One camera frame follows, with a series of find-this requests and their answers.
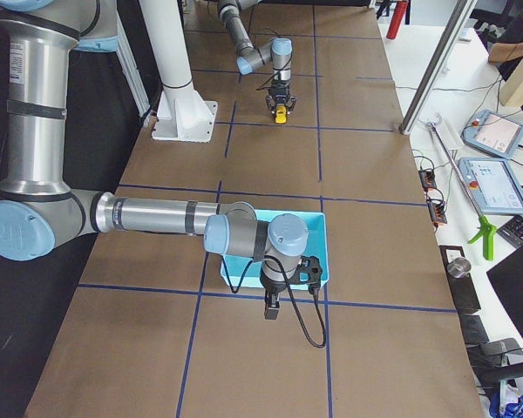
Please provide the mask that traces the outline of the yellow beetle toy car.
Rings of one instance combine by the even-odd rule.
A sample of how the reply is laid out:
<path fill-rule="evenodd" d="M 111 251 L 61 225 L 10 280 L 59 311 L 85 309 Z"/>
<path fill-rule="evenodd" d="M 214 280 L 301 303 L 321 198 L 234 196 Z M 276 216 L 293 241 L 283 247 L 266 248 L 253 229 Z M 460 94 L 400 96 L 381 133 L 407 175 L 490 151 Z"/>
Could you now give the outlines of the yellow beetle toy car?
<path fill-rule="evenodd" d="M 287 122 L 288 110 L 284 104 L 278 104 L 275 107 L 275 122 L 283 125 Z"/>

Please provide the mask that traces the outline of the red fire extinguisher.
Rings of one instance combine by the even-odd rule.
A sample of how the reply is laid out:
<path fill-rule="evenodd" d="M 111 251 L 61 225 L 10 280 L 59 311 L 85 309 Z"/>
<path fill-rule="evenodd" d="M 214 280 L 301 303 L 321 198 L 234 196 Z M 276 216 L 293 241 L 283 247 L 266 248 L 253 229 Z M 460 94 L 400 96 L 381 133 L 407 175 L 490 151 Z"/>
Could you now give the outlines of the red fire extinguisher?
<path fill-rule="evenodd" d="M 396 1 L 396 6 L 393 11 L 393 15 L 390 21 L 388 31 L 386 33 L 386 38 L 389 40 L 394 40 L 397 37 L 400 26 L 404 21 L 404 15 L 408 9 L 409 1 L 400 0 Z"/>

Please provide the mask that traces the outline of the upper orange black connector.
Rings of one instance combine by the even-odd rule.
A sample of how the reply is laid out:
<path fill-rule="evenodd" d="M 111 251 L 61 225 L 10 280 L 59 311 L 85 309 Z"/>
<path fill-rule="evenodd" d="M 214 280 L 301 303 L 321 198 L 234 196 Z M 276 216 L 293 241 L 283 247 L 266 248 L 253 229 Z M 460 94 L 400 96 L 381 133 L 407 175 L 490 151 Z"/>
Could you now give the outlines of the upper orange black connector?
<path fill-rule="evenodd" d="M 418 171 L 422 188 L 427 191 L 429 189 L 435 189 L 437 183 L 435 180 L 435 171 L 432 169 L 422 169 Z"/>

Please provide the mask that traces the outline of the orange black connector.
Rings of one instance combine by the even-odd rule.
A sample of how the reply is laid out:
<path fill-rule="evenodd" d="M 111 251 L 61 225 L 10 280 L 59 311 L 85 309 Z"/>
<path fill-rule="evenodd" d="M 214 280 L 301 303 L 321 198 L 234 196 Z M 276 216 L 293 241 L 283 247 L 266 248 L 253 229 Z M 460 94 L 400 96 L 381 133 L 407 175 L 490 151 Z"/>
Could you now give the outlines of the orange black connector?
<path fill-rule="evenodd" d="M 446 225 L 445 202 L 438 199 L 427 199 L 426 203 L 432 224 L 434 226 Z"/>
<path fill-rule="evenodd" d="M 422 169 L 418 171 L 422 188 L 427 191 L 429 189 L 435 189 L 437 183 L 435 180 L 435 171 L 432 169 Z"/>

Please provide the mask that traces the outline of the lower orange black connector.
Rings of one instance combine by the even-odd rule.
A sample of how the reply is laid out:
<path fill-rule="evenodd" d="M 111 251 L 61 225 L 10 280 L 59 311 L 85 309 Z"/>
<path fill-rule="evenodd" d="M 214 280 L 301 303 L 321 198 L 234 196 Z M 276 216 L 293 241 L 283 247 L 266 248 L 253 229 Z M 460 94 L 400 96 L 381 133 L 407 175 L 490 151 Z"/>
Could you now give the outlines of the lower orange black connector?
<path fill-rule="evenodd" d="M 446 225 L 445 202 L 438 199 L 427 199 L 426 203 L 432 224 L 434 226 Z"/>

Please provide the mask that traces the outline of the silver metal cup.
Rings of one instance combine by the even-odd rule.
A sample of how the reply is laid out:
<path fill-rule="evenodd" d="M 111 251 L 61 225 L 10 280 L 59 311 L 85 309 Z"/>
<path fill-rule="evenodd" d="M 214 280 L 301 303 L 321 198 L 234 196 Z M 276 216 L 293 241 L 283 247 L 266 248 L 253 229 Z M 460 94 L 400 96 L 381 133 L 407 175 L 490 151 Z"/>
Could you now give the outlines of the silver metal cup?
<path fill-rule="evenodd" d="M 457 257 L 448 262 L 446 266 L 447 274 L 454 279 L 465 277 L 472 269 L 471 262 L 465 257 Z"/>

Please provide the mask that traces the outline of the black box on table edge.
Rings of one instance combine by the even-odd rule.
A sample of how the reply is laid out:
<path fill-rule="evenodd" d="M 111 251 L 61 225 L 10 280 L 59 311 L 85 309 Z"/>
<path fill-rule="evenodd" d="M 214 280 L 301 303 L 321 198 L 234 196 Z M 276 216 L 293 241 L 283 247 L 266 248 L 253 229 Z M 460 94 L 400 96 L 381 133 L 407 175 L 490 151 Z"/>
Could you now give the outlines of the black box on table edge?
<path fill-rule="evenodd" d="M 454 279 L 449 276 L 446 271 L 446 266 L 449 261 L 457 257 L 466 258 L 463 248 L 461 246 L 440 246 L 439 251 L 456 310 L 459 314 L 477 313 L 481 306 L 472 282 L 471 272 L 463 278 Z"/>

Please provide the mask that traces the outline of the upper teach pendant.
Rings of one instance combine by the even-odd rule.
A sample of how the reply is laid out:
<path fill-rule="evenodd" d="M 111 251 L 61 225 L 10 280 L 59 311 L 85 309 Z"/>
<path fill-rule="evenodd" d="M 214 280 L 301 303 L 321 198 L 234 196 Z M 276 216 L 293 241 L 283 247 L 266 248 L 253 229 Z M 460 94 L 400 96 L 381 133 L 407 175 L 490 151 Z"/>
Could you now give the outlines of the upper teach pendant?
<path fill-rule="evenodd" d="M 478 151 L 510 159 L 523 138 L 523 124 L 494 111 L 483 110 L 471 117 L 461 138 Z"/>

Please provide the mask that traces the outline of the teach pendant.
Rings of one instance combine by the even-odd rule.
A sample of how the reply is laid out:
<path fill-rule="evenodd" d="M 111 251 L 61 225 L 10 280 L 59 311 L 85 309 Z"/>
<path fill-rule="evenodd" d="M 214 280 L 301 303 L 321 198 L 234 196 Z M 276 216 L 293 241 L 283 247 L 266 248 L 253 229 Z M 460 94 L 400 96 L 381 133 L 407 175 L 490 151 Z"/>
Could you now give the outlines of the teach pendant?
<path fill-rule="evenodd" d="M 510 159 L 523 138 L 523 124 L 494 111 L 483 110 L 471 117 L 461 138 L 478 151 Z"/>
<path fill-rule="evenodd" d="M 482 213 L 523 215 L 523 189 L 506 159 L 463 157 L 458 168 Z"/>

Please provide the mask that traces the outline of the cardboard box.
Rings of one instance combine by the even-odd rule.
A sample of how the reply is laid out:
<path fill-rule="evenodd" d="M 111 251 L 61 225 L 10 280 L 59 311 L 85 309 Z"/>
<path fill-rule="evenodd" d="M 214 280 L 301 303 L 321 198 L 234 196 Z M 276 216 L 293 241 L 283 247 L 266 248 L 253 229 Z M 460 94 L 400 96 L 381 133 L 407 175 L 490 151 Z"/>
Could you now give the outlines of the cardboard box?
<path fill-rule="evenodd" d="M 523 57 L 523 42 L 519 43 L 501 43 L 497 42 L 492 45 L 488 62 L 492 64 L 502 64 Z"/>

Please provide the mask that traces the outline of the lower teach pendant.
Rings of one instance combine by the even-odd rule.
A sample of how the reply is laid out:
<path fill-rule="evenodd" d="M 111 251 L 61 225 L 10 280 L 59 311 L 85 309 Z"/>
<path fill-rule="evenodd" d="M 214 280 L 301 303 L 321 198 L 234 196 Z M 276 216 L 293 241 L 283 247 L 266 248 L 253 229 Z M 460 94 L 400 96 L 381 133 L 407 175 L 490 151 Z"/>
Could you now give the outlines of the lower teach pendant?
<path fill-rule="evenodd" d="M 458 168 L 482 213 L 523 215 L 523 189 L 506 159 L 463 157 Z"/>

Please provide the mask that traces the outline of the black keypad calculator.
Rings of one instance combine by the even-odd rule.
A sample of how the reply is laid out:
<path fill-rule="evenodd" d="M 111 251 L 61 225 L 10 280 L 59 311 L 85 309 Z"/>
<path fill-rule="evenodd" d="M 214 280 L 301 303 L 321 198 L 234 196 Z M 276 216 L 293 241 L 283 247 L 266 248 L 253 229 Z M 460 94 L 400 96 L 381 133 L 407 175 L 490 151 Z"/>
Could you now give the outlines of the black keypad calculator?
<path fill-rule="evenodd" d="M 515 215 L 498 228 L 497 234 L 514 248 L 523 246 L 523 217 Z"/>

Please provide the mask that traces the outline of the white pillar mount base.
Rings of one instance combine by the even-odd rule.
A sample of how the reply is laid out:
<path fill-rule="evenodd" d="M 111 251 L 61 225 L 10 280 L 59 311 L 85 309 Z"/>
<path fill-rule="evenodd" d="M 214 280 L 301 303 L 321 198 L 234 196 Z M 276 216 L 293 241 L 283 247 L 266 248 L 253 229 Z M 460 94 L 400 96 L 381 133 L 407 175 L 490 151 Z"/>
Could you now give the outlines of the white pillar mount base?
<path fill-rule="evenodd" d="M 206 143 L 212 137 L 218 104 L 204 100 L 194 88 L 178 4 L 143 0 L 139 5 L 162 84 L 152 137 Z"/>

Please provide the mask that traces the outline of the aluminium frame post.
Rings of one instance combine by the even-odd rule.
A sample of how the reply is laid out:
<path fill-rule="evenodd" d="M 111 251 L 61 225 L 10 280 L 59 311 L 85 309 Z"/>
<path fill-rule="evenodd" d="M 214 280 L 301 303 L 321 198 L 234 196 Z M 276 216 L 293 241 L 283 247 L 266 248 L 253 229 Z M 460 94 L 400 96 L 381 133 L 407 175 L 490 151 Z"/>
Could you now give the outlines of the aluminium frame post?
<path fill-rule="evenodd" d="M 426 102 L 431 94 L 432 88 L 437 82 L 439 73 L 444 68 L 460 32 L 469 19 L 477 0 L 458 0 L 454 6 L 452 14 L 445 26 L 445 29 L 438 41 L 438 45 L 432 54 L 431 60 L 425 70 L 423 78 L 418 85 L 415 96 L 413 97 L 404 119 L 399 126 L 399 131 L 403 135 L 409 135 L 412 128 L 418 121 L 418 117 L 424 109 Z"/>

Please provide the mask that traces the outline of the green handled reacher tool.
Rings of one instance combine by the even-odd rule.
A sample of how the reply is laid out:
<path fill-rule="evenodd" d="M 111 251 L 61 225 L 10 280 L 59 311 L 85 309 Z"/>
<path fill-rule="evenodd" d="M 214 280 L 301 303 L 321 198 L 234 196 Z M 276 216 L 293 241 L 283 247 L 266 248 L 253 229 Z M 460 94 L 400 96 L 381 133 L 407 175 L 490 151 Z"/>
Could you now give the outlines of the green handled reacher tool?
<path fill-rule="evenodd" d="M 433 122 L 428 122 L 427 127 L 431 131 L 431 134 L 438 140 L 440 149 L 444 152 L 445 156 L 448 158 L 448 162 L 450 163 L 452 169 L 454 170 L 458 183 L 460 187 L 462 188 L 463 192 L 465 193 L 465 196 L 467 197 L 467 200 L 472 205 L 473 210 L 476 212 L 478 220 L 479 220 L 479 229 L 476 232 L 476 234 L 468 240 L 469 244 L 473 244 L 479 239 L 482 239 L 482 253 L 483 257 L 488 261 L 494 260 L 494 237 L 497 232 L 497 227 L 493 225 L 486 215 L 483 213 L 483 211 L 479 208 L 478 203 L 472 196 L 467 183 L 465 182 L 465 179 L 459 170 L 457 163 L 455 159 L 453 158 L 450 150 L 445 145 L 444 140 L 440 137 L 439 131 L 437 129 L 437 126 Z"/>

